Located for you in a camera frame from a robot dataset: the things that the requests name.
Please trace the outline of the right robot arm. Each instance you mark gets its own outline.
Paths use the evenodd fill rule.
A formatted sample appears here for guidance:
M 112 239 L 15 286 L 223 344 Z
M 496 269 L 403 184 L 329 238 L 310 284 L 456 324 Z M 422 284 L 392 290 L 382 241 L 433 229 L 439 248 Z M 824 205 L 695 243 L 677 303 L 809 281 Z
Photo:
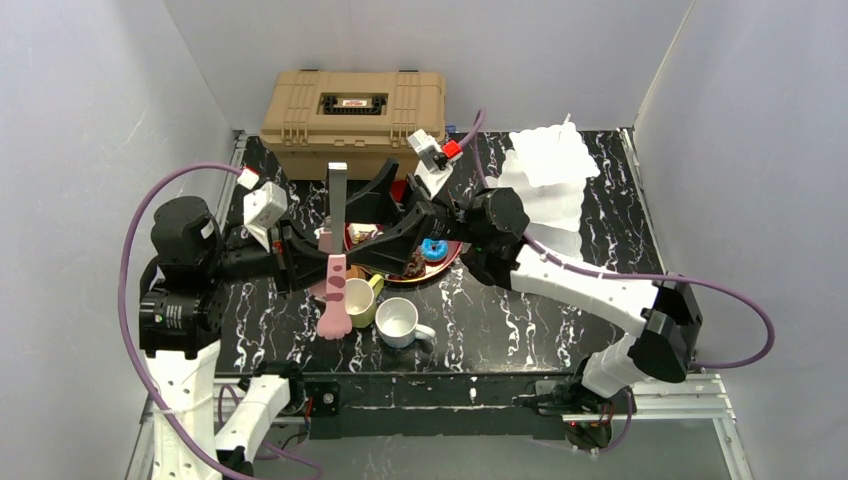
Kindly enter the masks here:
M 458 241 L 461 260 L 482 284 L 547 297 L 617 326 L 623 338 L 584 359 L 567 382 L 538 398 L 552 403 L 602 401 L 646 379 L 681 383 L 688 374 L 702 325 L 691 287 L 680 277 L 641 283 L 614 278 L 594 266 L 546 258 L 524 238 L 529 217 L 509 187 L 487 187 L 470 201 L 442 193 L 448 166 L 421 165 L 407 177 L 401 201 L 391 187 L 398 163 L 389 159 L 376 177 L 344 202 L 333 201 L 333 219 L 376 224 L 382 233 L 353 247 L 349 260 L 384 273 L 401 274 L 424 239 Z

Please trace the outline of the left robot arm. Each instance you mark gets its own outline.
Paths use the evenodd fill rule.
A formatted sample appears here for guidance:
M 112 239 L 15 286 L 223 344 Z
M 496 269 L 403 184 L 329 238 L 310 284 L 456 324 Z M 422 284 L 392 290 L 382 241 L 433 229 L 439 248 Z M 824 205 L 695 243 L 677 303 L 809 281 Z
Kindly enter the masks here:
M 295 361 L 263 361 L 240 382 L 245 392 L 221 428 L 214 420 L 215 370 L 222 344 L 223 281 L 270 277 L 281 293 L 323 277 L 325 253 L 282 217 L 272 244 L 224 238 L 206 202 L 178 197 L 157 208 L 156 256 L 140 281 L 139 344 L 130 350 L 154 392 L 155 479 L 250 479 L 274 419 L 310 401 Z

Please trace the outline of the red round tray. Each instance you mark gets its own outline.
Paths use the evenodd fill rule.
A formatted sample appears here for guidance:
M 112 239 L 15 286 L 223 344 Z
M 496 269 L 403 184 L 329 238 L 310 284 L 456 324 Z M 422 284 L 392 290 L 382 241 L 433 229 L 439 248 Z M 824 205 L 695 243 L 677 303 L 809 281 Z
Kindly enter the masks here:
M 359 243 L 359 244 L 353 244 L 351 242 L 350 237 L 348 236 L 348 233 L 347 233 L 347 226 L 349 224 L 350 223 L 346 224 L 346 232 L 345 232 L 345 249 L 346 250 L 349 250 L 349 249 L 353 248 L 354 246 L 357 246 L 359 244 L 363 244 L 363 243 L 366 242 L 365 241 L 365 242 Z M 456 242 L 456 241 L 447 241 L 447 242 L 448 242 L 448 245 L 449 245 L 449 253 L 448 253 L 447 257 L 442 262 L 439 262 L 439 263 L 435 263 L 435 264 L 426 263 L 426 265 L 427 265 L 426 273 L 424 275 L 418 277 L 418 278 L 404 278 L 403 275 L 401 275 L 401 276 L 389 275 L 389 274 L 386 274 L 386 273 L 379 272 L 379 271 L 372 269 L 372 268 L 366 268 L 364 266 L 361 266 L 361 268 L 368 275 L 375 275 L 375 274 L 382 275 L 387 283 L 416 284 L 416 283 L 425 282 L 425 281 L 428 281 L 428 280 L 436 277 L 437 275 L 439 275 L 441 272 L 445 271 L 446 269 L 449 269 L 451 267 L 451 265 L 453 264 L 453 262 L 458 258 L 459 253 L 460 253 L 461 244 L 459 242 Z M 424 258 L 421 255 L 421 245 L 419 246 L 418 250 L 416 251 L 416 254 L 415 254 L 413 259 L 416 259 L 416 258 L 420 258 L 420 259 L 424 260 Z

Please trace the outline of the tan plastic toolbox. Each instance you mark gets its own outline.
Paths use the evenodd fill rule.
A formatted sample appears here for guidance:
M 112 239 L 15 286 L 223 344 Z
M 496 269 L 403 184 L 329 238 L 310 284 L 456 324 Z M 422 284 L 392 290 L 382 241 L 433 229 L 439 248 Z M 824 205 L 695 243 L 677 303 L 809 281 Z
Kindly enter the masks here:
M 418 163 L 409 135 L 445 139 L 445 97 L 437 72 L 282 72 L 259 138 L 290 181 L 323 180 L 331 162 L 346 163 L 351 180 L 370 180 L 388 158 L 402 179 Z

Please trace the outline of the white toy cake slice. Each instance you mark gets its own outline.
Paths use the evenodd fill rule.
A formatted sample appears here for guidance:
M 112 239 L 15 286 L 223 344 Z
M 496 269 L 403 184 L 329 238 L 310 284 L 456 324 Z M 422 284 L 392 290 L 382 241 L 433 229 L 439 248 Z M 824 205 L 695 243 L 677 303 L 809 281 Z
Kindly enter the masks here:
M 379 225 L 350 223 L 347 226 L 347 233 L 353 244 L 359 244 L 380 236 L 382 231 Z

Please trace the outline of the white tiered cake stand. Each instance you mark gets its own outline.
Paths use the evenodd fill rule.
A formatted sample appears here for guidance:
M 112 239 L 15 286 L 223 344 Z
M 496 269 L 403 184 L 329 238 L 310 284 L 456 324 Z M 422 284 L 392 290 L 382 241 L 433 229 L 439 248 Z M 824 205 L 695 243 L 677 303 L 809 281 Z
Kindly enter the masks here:
M 558 257 L 581 261 L 584 190 L 600 174 L 576 125 L 563 123 L 511 132 L 512 148 L 489 187 L 513 189 L 529 217 L 525 234 Z

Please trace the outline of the yellow green mug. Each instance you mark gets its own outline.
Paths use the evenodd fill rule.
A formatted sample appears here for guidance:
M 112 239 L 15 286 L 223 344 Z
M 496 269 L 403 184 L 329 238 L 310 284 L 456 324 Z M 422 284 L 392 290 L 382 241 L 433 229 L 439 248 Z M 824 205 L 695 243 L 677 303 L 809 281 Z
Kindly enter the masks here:
M 360 278 L 346 280 L 345 310 L 354 328 L 365 328 L 374 322 L 377 297 L 384 287 L 384 281 L 384 277 L 380 274 L 373 275 L 368 280 Z

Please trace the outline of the blue toy donut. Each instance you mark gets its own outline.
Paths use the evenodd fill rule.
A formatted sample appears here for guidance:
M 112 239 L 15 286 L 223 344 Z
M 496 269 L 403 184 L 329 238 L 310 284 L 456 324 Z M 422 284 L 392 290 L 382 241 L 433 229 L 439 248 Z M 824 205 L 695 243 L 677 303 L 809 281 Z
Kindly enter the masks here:
M 424 239 L 421 243 L 421 255 L 428 264 L 442 262 L 449 253 L 449 245 L 445 240 Z

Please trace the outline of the pink handled metal tongs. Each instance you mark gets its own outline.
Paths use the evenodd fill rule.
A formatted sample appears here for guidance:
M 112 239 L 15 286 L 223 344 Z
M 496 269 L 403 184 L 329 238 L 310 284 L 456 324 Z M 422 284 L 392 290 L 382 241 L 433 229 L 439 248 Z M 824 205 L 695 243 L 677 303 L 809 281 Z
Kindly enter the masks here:
M 327 340 L 342 339 L 352 330 L 345 308 L 347 258 L 343 253 L 347 199 L 347 163 L 328 164 L 328 206 L 331 250 L 327 257 L 325 310 L 317 323 L 317 334 Z

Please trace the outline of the wooden coaster stack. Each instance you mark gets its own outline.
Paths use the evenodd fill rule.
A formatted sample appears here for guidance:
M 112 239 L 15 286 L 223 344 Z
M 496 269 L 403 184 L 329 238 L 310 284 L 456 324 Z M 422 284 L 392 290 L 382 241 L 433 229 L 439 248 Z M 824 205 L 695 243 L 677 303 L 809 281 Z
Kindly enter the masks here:
M 354 265 L 346 271 L 346 279 L 367 279 L 367 274 L 360 266 Z M 308 292 L 317 303 L 324 305 L 326 303 L 326 280 L 322 279 L 310 287 Z

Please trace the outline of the white grey mug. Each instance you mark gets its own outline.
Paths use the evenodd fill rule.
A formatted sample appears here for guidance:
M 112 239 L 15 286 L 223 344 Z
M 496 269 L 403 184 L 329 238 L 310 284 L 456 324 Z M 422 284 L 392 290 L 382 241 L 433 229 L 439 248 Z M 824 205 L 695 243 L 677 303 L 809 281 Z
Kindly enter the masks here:
M 403 349 L 417 340 L 432 342 L 436 337 L 433 328 L 419 322 L 418 308 L 406 298 L 389 298 L 375 313 L 375 326 L 383 342 Z

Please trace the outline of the chocolate toy donut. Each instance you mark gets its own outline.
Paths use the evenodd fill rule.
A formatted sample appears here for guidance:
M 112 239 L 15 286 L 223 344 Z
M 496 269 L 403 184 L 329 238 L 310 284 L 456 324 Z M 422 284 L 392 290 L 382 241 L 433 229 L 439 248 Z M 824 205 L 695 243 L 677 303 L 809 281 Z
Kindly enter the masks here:
M 418 278 L 426 273 L 426 268 L 427 265 L 425 260 L 420 258 L 413 259 L 407 264 L 403 272 L 403 277 Z

